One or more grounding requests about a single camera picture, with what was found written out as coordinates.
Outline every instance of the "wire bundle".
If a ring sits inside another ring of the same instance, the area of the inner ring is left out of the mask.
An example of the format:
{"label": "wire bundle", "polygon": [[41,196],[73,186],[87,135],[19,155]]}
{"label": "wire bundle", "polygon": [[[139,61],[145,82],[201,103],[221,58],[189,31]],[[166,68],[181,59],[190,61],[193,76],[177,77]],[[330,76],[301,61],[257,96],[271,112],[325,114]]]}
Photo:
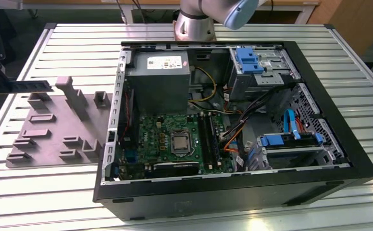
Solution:
{"label": "wire bundle", "polygon": [[[226,130],[226,132],[222,134],[222,137],[226,137],[229,134],[233,134],[233,136],[230,137],[227,143],[223,146],[223,151],[226,152],[237,152],[238,156],[242,160],[245,160],[245,151],[243,151],[243,144],[242,144],[242,129],[243,129],[243,125],[250,117],[250,115],[255,112],[257,109],[259,109],[266,101],[269,100],[269,98],[271,97],[271,95],[283,90],[283,89],[289,89],[293,88],[295,86],[297,82],[291,82],[287,83],[282,86],[277,86],[274,88],[271,88],[267,92],[265,92],[246,107],[245,111],[241,113],[238,120],[237,120],[237,124]],[[229,149],[229,145],[231,143],[233,140],[237,140],[237,150],[235,149]]]}

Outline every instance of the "red wire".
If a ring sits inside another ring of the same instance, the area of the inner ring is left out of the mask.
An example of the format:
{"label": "red wire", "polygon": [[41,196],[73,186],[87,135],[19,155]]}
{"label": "red wire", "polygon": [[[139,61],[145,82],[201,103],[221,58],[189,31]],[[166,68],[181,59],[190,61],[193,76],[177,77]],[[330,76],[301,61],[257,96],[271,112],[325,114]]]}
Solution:
{"label": "red wire", "polygon": [[127,130],[127,128],[129,128],[129,107],[127,107],[127,94],[126,94],[126,92],[125,92],[125,111],[126,111],[126,127],[125,127],[125,130],[123,130],[123,132],[122,132],[122,136],[121,136],[121,138],[119,138],[119,142],[121,142],[121,140],[122,140],[122,138],[123,138],[123,136],[125,136],[125,132],[126,132],[126,130]]}

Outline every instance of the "blue drive bracket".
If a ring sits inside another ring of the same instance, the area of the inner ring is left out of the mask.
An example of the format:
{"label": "blue drive bracket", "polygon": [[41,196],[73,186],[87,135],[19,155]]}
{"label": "blue drive bracket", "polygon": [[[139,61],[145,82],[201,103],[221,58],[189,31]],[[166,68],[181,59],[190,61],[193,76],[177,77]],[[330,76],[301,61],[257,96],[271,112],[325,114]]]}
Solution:
{"label": "blue drive bracket", "polygon": [[283,145],[283,139],[282,136],[278,135],[265,135],[259,138],[261,145],[262,147],[266,147],[269,145],[275,146],[275,145]]}
{"label": "blue drive bracket", "polygon": [[235,59],[241,65],[241,72],[243,74],[262,74],[263,67],[258,64],[258,57],[251,48],[237,48]]}
{"label": "blue drive bracket", "polygon": [[318,132],[314,133],[314,138],[315,138],[317,143],[321,145],[322,144],[322,135]]}
{"label": "blue drive bracket", "polygon": [[285,110],[285,114],[283,114],[283,132],[289,132],[289,123],[287,123],[287,119],[289,119],[289,123],[290,123],[290,132],[294,135],[294,139],[299,139],[299,133],[297,132],[297,127],[295,127],[295,122],[294,122],[294,111],[291,109],[286,109]]}

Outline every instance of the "floor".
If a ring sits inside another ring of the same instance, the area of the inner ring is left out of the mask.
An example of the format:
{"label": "floor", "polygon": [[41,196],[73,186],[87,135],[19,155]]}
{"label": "floor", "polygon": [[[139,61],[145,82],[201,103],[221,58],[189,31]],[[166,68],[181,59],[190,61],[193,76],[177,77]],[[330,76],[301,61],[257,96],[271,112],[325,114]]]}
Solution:
{"label": "floor", "polygon": [[[39,10],[35,19],[30,18],[26,11],[6,10],[5,12],[17,31],[17,37],[10,40],[17,58],[5,65],[9,77],[18,76],[45,23],[122,23],[119,13],[115,10],[74,10],[73,12],[71,10]],[[145,21],[149,23],[170,23],[171,11],[155,10],[147,12]],[[137,12],[134,12],[134,22],[141,22]],[[361,58],[365,62],[373,62],[373,45]],[[0,108],[5,97],[0,95]]]}

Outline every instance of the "slotted aluminum surface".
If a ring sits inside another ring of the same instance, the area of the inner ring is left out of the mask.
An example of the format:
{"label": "slotted aluminum surface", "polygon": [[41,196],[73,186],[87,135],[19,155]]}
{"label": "slotted aluminum surface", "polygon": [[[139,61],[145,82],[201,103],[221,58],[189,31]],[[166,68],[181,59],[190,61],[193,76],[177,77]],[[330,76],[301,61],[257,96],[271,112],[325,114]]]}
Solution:
{"label": "slotted aluminum surface", "polygon": [[[238,31],[215,26],[215,34],[217,40],[297,42],[373,161],[373,74],[337,32],[321,25],[251,25]],[[111,93],[119,42],[130,40],[173,40],[171,25],[58,24],[43,30],[18,80],[54,85],[55,76],[73,76],[83,93]],[[94,165],[6,169],[26,96],[10,95],[0,111],[0,230],[373,230],[373,181],[307,206],[121,222],[91,202]]]}

